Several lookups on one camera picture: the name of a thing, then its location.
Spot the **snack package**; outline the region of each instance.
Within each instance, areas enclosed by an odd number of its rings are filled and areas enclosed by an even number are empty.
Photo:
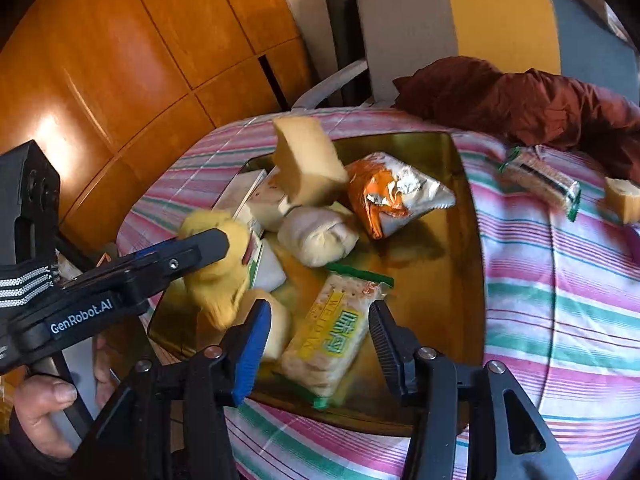
[[[261,238],[264,228],[260,225],[259,219],[252,214],[247,201],[257,187],[264,182],[265,177],[267,177],[267,172],[264,170],[238,173],[226,185],[225,190],[211,209],[213,211],[229,211],[234,220],[247,224],[249,229],[257,235],[257,238]]]
[[[273,249],[271,249],[269,242],[267,240],[261,240],[261,242],[262,251],[258,259],[257,269],[255,269],[254,280],[250,282],[250,288],[261,288],[271,292],[287,281],[287,275],[284,273],[280,261]]]
[[[498,171],[550,206],[564,211],[571,222],[575,221],[581,194],[577,180],[554,170],[537,155],[520,147],[513,149]]]
[[[429,211],[456,203],[443,183],[386,153],[371,153],[349,164],[347,171],[351,206],[374,240],[390,236]]]
[[[311,310],[282,355],[285,377],[308,390],[325,408],[369,330],[369,307],[385,297],[393,280],[340,266],[324,282]]]

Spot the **human hand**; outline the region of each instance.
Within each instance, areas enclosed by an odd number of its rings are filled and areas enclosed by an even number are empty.
[[[95,401],[103,408],[114,391],[109,357],[102,336],[95,341]],[[56,428],[49,413],[71,406],[78,391],[60,378],[36,375],[23,381],[14,392],[15,415],[25,435],[41,453],[55,458],[69,458],[73,450]]]

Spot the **gold tray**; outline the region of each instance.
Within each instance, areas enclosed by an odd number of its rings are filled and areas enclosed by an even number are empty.
[[[450,359],[480,365],[484,350],[484,281],[476,212],[460,156],[447,134],[434,132],[381,134],[334,142],[347,165],[372,152],[386,152],[434,176],[456,195],[456,205],[434,210],[385,240],[364,234],[341,263],[392,276],[396,286],[386,297],[398,324],[411,328],[421,343]],[[271,155],[250,160],[242,171],[273,168]],[[287,275],[272,294],[293,318],[302,322],[328,271],[302,266],[278,243],[265,238]],[[148,327],[149,337],[178,356],[188,358],[196,348],[197,307],[181,280],[167,289]],[[401,409],[389,394],[370,338],[332,397],[333,406],[313,409],[308,401],[262,364],[251,398],[275,408],[363,433],[409,436],[412,413]]]

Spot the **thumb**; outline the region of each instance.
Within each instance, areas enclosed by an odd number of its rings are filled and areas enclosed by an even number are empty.
[[[56,458],[73,454],[71,446],[60,435],[49,413],[71,406],[78,391],[62,379],[37,375],[25,380],[14,393],[15,415],[33,445],[42,453]]]

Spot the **dark sleeve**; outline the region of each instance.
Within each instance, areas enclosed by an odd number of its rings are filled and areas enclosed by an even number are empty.
[[[60,480],[66,475],[66,460],[39,452],[27,438],[15,416],[9,420],[9,435],[0,437],[2,480]]]

